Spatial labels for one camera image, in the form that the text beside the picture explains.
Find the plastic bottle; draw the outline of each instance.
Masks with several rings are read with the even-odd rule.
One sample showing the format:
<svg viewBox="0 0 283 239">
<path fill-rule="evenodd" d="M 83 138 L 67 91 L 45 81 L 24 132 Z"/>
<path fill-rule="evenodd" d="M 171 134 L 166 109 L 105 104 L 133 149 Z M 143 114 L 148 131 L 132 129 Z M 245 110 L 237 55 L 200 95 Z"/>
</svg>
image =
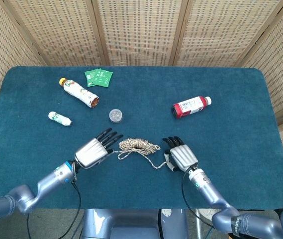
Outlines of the plastic bottle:
<svg viewBox="0 0 283 239">
<path fill-rule="evenodd" d="M 202 111 L 211 103 L 212 100 L 209 96 L 197 96 L 192 99 L 174 104 L 172 107 L 172 113 L 177 119 L 179 119 L 183 116 L 191 115 L 193 113 Z"/>
<path fill-rule="evenodd" d="M 62 116 L 54 111 L 48 113 L 48 118 L 64 126 L 71 126 L 73 123 L 69 118 Z"/>
<path fill-rule="evenodd" d="M 60 85 L 63 86 L 64 90 L 72 96 L 75 96 L 90 108 L 94 108 L 98 102 L 99 97 L 92 92 L 84 89 L 78 83 L 73 80 L 67 80 L 66 78 L 60 79 Z"/>
</svg>

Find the bundle of string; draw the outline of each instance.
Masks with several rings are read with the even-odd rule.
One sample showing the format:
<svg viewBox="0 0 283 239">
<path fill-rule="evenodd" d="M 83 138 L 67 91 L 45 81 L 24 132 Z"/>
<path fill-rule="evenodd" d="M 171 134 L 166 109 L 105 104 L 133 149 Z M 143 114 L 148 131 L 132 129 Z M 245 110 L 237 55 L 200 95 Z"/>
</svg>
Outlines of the bundle of string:
<svg viewBox="0 0 283 239">
<path fill-rule="evenodd" d="M 155 166 L 153 162 L 147 157 L 148 154 L 155 153 L 156 151 L 160 150 L 158 145 L 152 144 L 147 140 L 140 139 L 140 138 L 128 138 L 119 143 L 120 151 L 115 151 L 118 154 L 118 159 L 123 160 L 128 157 L 131 153 L 136 152 L 141 154 L 144 158 L 146 158 L 149 163 L 151 163 L 152 167 L 155 169 L 159 169 L 168 162 L 163 162 L 159 166 Z"/>
</svg>

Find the floor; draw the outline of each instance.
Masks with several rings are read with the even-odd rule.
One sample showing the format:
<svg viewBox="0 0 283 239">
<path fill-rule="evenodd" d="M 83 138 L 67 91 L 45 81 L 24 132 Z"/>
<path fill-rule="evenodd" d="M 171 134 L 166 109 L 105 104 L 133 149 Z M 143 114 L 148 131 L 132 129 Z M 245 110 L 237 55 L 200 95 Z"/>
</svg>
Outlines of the floor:
<svg viewBox="0 0 283 239">
<path fill-rule="evenodd" d="M 35 210 L 29 219 L 29 227 L 32 239 L 57 239 L 68 228 L 71 221 L 74 218 L 76 210 L 73 209 L 37 209 Z M 80 214 L 69 232 L 64 237 L 65 239 L 78 239 L 81 227 L 76 231 L 76 226 L 80 222 L 84 211 L 81 210 Z M 274 211 L 255 212 L 264 216 L 269 216 L 278 219 L 277 214 Z M 195 217 L 188 212 L 188 225 L 189 225 L 189 238 L 196 239 L 196 226 Z M 202 238 L 205 238 L 209 228 L 206 225 L 202 227 Z M 8 218 L 0 220 L 0 239 L 27 239 L 26 230 L 26 216 L 15 212 Z M 218 231 L 213 230 L 209 236 L 209 239 L 228 239 L 227 235 L 224 235 Z"/>
</svg>

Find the robot finger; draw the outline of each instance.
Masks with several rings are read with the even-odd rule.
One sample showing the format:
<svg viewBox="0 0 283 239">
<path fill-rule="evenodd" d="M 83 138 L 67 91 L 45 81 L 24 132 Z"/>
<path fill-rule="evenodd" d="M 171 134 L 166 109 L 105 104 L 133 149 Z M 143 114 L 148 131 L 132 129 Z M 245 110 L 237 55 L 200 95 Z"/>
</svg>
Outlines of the robot finger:
<svg viewBox="0 0 283 239">
<path fill-rule="evenodd" d="M 107 143 L 104 145 L 105 149 L 107 149 L 108 147 L 110 147 L 111 145 L 113 145 L 117 140 L 119 140 L 119 139 L 122 138 L 122 137 L 123 137 L 123 135 L 121 134 L 121 135 L 119 135 L 119 136 L 113 138 L 111 141 L 107 142 Z"/>
<path fill-rule="evenodd" d="M 104 138 L 104 136 L 105 136 L 106 134 L 108 134 L 111 130 L 112 130 L 112 128 L 106 129 L 104 132 L 102 132 L 101 134 L 99 134 L 99 135 L 96 137 L 96 139 L 97 139 L 98 141 L 101 140 L 101 139 Z"/>
<path fill-rule="evenodd" d="M 102 140 L 100 140 L 101 144 L 104 144 L 106 142 L 108 142 L 108 140 L 110 140 L 112 137 L 114 137 L 117 134 L 117 132 L 113 132 L 111 134 L 109 134 L 108 136 L 106 136 L 105 138 L 103 138 Z"/>
<path fill-rule="evenodd" d="M 176 145 L 176 146 L 180 146 L 179 142 L 173 138 L 173 137 L 169 137 L 169 139 Z"/>
<path fill-rule="evenodd" d="M 178 141 L 178 143 L 180 145 L 184 145 L 185 144 L 178 136 L 175 136 L 175 139 Z"/>
<path fill-rule="evenodd" d="M 162 140 L 164 142 L 166 142 L 170 148 L 176 147 L 176 145 L 171 140 L 169 140 L 168 138 L 163 138 Z"/>
<path fill-rule="evenodd" d="M 113 150 L 113 149 L 108 149 L 107 150 L 107 153 L 108 153 L 108 155 L 111 155 L 112 153 L 114 153 L 115 151 Z"/>
</svg>

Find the green packet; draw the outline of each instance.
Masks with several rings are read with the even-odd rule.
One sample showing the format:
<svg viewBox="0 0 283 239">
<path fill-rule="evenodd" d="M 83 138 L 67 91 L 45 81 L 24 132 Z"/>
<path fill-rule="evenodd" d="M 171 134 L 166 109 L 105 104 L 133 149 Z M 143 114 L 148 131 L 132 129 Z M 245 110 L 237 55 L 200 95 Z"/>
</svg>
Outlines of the green packet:
<svg viewBox="0 0 283 239">
<path fill-rule="evenodd" d="M 85 76 L 87 79 L 87 87 L 94 86 L 92 79 L 95 77 L 95 71 L 96 70 L 85 71 Z"/>
<path fill-rule="evenodd" d="M 98 68 L 92 71 L 85 71 L 85 76 L 87 79 L 88 87 L 90 86 L 108 87 L 112 76 L 112 72 Z"/>
</svg>

